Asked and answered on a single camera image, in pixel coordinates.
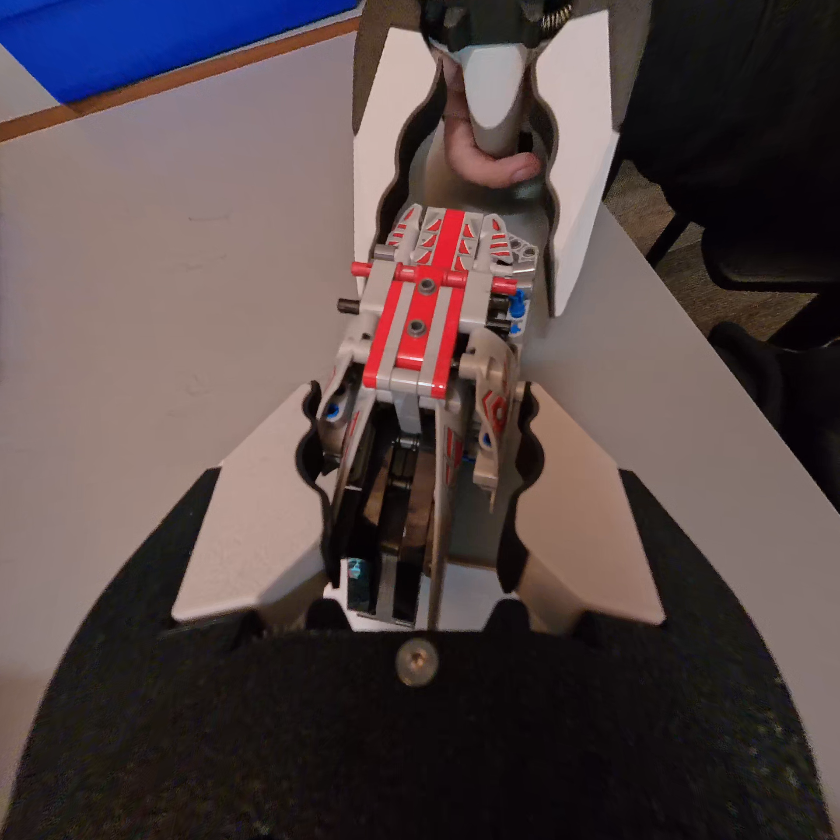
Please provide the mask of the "grey and red toy truck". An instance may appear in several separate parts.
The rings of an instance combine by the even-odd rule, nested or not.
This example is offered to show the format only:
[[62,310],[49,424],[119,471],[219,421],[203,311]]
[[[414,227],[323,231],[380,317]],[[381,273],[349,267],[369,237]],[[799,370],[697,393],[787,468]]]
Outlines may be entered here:
[[438,628],[462,468],[494,508],[516,415],[538,245],[497,213],[419,203],[371,260],[318,408],[334,472],[330,578],[347,604],[399,627]]

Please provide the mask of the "person's right hand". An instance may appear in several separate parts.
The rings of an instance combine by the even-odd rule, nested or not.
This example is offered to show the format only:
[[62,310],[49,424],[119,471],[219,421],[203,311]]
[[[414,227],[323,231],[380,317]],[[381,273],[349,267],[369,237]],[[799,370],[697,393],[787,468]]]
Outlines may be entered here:
[[438,57],[447,87],[444,153],[450,169],[469,183],[489,188],[509,188],[540,175],[543,164],[533,152],[496,159],[479,148],[469,120],[462,69],[449,56]]

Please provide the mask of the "white desk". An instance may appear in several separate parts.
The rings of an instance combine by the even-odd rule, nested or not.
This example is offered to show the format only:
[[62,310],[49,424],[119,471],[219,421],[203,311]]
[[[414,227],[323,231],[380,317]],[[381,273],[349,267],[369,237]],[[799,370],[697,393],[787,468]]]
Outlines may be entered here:
[[[354,35],[2,143],[2,807],[111,578],[333,350]],[[282,321],[296,314],[289,327]],[[602,208],[534,377],[756,622],[838,796],[838,515]]]

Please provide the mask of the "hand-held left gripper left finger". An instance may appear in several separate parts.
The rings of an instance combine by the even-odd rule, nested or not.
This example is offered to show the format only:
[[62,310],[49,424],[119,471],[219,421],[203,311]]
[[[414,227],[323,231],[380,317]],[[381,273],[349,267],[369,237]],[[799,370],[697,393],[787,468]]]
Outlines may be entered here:
[[300,385],[220,465],[172,619],[203,623],[253,611],[276,631],[300,628],[328,584],[324,501],[335,471],[299,467],[319,383]]

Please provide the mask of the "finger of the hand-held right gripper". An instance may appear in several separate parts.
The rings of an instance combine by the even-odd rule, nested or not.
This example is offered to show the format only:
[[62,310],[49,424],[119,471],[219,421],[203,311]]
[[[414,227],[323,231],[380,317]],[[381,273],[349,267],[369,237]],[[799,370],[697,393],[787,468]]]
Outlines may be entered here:
[[353,259],[367,262],[407,199],[437,66],[418,31],[391,28],[353,137]]
[[610,13],[570,19],[532,59],[529,81],[546,140],[542,180],[528,204],[528,231],[542,250],[548,311],[558,318],[581,274],[616,151]]

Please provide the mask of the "person's black pants leg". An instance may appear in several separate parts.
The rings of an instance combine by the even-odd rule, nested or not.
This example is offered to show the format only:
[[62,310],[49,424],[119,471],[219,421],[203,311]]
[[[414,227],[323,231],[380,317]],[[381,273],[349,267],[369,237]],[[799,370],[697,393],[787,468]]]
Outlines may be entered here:
[[710,345],[773,428],[802,461],[838,462],[839,346],[786,350],[732,322],[709,333]]

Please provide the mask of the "desk with brown edge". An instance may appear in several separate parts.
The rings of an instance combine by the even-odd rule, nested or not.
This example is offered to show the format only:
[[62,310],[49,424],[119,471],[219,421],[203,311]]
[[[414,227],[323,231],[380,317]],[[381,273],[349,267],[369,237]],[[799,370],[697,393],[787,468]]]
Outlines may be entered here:
[[136,81],[125,87],[101,92],[70,103],[59,103],[55,100],[3,47],[1,141],[25,137],[31,133],[151,98],[198,81],[218,77],[229,71],[351,34],[359,29],[361,11],[361,8],[357,8],[350,14],[326,18],[188,66]]

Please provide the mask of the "black office chair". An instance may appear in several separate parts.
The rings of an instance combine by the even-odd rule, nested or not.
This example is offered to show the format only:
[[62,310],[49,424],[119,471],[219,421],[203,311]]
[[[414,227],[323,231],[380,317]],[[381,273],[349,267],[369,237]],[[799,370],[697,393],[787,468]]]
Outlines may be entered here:
[[770,229],[705,229],[669,257],[689,226],[676,215],[646,253],[689,319],[708,336],[734,323],[787,350],[838,344],[838,217]]

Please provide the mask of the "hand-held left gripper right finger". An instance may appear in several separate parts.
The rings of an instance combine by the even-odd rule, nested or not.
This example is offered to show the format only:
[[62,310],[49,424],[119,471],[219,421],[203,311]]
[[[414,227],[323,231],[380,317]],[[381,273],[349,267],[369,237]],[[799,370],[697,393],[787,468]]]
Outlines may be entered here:
[[531,628],[567,634],[585,613],[660,625],[665,610],[615,460],[540,385],[524,386],[497,574]]

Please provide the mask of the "blue storage bin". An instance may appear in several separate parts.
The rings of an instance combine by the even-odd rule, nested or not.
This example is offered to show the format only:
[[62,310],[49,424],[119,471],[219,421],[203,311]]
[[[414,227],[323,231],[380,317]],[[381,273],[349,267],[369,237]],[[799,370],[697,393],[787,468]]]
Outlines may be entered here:
[[353,1],[2,1],[1,43],[76,102],[354,9]]

